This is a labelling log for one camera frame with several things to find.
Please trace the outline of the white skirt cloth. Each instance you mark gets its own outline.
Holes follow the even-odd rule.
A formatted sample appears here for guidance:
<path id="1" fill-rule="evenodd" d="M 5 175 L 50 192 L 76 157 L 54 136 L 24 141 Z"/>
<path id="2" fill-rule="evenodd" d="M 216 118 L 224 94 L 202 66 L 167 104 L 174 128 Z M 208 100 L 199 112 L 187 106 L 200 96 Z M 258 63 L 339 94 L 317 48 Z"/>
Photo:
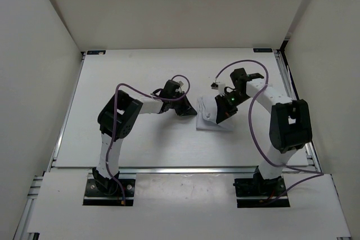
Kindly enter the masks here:
<path id="1" fill-rule="evenodd" d="M 201 96 L 197 98 L 196 105 L 196 130 L 232 132 L 235 124 L 232 119 L 227 119 L 220 124 L 216 123 L 217 104 L 214 97 Z"/>

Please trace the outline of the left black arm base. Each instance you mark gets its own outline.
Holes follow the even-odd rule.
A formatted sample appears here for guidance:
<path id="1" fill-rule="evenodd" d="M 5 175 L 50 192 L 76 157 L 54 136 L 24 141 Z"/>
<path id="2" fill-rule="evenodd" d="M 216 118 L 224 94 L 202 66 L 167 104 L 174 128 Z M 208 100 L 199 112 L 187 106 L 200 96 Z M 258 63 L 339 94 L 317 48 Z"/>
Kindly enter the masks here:
<path id="1" fill-rule="evenodd" d="M 104 178 L 94 168 L 93 175 L 88 177 L 84 197 L 84 206 L 133 206 L 136 188 L 135 178 Z"/>

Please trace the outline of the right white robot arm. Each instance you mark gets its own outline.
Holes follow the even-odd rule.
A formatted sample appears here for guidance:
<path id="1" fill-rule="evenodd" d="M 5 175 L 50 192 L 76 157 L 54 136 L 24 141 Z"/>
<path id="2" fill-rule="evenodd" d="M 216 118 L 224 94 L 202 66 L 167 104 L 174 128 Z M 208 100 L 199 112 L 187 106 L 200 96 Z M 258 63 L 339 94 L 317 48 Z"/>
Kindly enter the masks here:
<path id="1" fill-rule="evenodd" d="M 282 171 L 289 159 L 312 140 L 309 107 L 305 100 L 294 100 L 284 96 L 268 84 L 268 75 L 247 74 L 245 69 L 230 74 L 233 87 L 221 87 L 214 82 L 211 87 L 218 90 L 215 97 L 216 124 L 221 124 L 235 115 L 238 106 L 250 100 L 259 103 L 270 114 L 269 150 L 261 155 L 263 162 L 257 166 L 250 180 L 250 188 L 265 195 L 276 188 Z"/>

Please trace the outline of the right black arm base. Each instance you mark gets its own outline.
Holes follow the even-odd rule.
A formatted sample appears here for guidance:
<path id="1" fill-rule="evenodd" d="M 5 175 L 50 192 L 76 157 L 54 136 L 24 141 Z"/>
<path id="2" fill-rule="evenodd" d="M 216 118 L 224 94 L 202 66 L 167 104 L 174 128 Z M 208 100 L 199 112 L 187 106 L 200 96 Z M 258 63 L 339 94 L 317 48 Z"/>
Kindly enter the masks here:
<path id="1" fill-rule="evenodd" d="M 259 172 L 251 178 L 235 178 L 237 208 L 288 208 L 290 207 L 282 176 L 263 179 Z"/>

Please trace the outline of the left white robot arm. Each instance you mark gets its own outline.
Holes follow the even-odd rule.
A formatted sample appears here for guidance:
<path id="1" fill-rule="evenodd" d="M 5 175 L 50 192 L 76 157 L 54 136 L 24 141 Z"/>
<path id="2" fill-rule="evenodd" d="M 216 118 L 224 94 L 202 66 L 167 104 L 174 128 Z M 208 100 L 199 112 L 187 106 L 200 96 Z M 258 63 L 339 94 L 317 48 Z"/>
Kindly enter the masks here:
<path id="1" fill-rule="evenodd" d="M 162 114 L 169 110 L 174 110 L 180 117 L 197 114 L 180 82 L 170 79 L 164 87 L 149 95 L 141 94 L 138 98 L 133 98 L 120 89 L 115 92 L 97 118 L 102 145 L 99 163 L 92 169 L 92 174 L 101 192 L 112 195 L 123 188 L 118 180 L 120 150 L 138 116 Z"/>

